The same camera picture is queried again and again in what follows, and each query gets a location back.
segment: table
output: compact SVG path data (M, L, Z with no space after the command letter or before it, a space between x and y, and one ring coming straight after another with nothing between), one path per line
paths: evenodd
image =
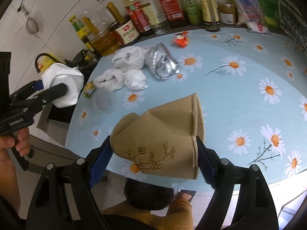
M113 112L100 113L92 99L80 97L65 147L85 157L99 147L125 115L197 93L205 120L205 145L220 158L242 167L257 164L269 184L307 168L307 67L305 55L288 37L222 28L218 33L189 31L190 45L171 44L172 34L136 46L163 42L181 64L181 72L157 80L144 67L148 88L115 91ZM100 60L90 80L112 68L111 56ZM133 163L113 155L107 169L165 187L212 191L199 172L196 180L136 172Z

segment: soy sauce bottle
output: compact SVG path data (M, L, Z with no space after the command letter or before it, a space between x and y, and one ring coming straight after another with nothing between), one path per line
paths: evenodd
M170 28L187 26L182 11L182 0L159 0L164 10Z
M123 5L141 36L152 35L153 31L140 7L139 0L123 0Z
M113 2L108 2L106 8L116 20L108 26L108 30L118 40L119 45L126 47L136 43L141 36L129 15L122 16Z

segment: blue gripper pad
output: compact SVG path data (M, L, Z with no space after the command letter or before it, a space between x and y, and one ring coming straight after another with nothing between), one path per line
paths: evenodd
M90 177L88 181L90 188L94 187L97 183L100 182L102 175L113 155L113 150L110 145L110 136L106 138L101 147L91 150L91 152L97 152L99 150L101 151L98 154L98 157L93 161L90 167Z

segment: aluminum foil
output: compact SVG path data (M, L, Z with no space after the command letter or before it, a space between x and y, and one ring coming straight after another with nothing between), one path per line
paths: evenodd
M145 64L157 79L168 79L179 73L179 64L163 43L158 43L145 54Z

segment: sauce bottle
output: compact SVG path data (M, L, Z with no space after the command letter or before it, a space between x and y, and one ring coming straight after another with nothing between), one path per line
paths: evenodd
M108 56L119 48L117 39L107 30L107 23L95 17L95 13L84 12L82 20L92 32L88 34L91 44L102 56Z
M108 30L117 39L119 45L126 47L136 43L141 36L130 17L128 15L122 16L113 2L108 2L106 8L116 20L108 26Z
M180 0L159 0L170 28L184 27L187 25L182 12Z
M169 30L169 23L163 13L163 9L158 0L140 0L142 11L144 12L151 28L155 34L164 34Z
M140 7L141 3L138 0L123 0L123 5L141 36L152 35L153 31Z
M201 9L196 0L183 0L185 11L191 25L200 25L202 23Z
M79 39L84 43L88 50L90 50L94 55L100 56L100 53L93 47L87 37L87 35L91 33L90 29L81 20L77 19L75 15L72 16L69 21L76 30Z
M201 10L205 29L209 32L220 30L220 17L215 0L201 0Z

